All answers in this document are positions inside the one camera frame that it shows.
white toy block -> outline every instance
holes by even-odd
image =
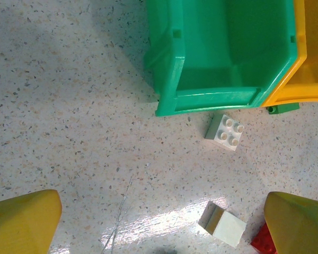
[[[205,139],[213,140],[221,147],[235,151],[243,130],[243,125],[227,115],[215,115]]]
[[[245,228],[245,222],[216,205],[205,230],[224,243],[236,248]]]

speckled floor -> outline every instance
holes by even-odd
[[[318,104],[157,118],[144,1],[0,1],[0,200],[59,191],[49,253],[254,253],[269,191],[318,199]],[[247,222],[237,249],[199,225],[213,201]]]

lego stud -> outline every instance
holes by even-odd
[[[233,125],[233,121],[231,119],[226,119],[224,120],[224,125],[226,127],[231,127]]]
[[[242,133],[244,130],[244,126],[240,125],[240,124],[236,124],[235,127],[234,127],[234,131],[236,133]]]
[[[236,146],[238,146],[239,141],[238,141],[238,139],[235,139],[234,137],[231,137],[230,140],[229,140],[229,144],[234,146],[234,147],[236,147]]]
[[[219,133],[219,139],[220,140],[226,140],[227,139],[227,134],[225,132],[220,132]]]

plastic storage bin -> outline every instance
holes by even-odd
[[[259,107],[297,59],[293,0],[147,0],[157,116]]]
[[[293,77],[280,84],[262,106],[318,102],[318,0],[302,1],[305,3],[307,58]]]

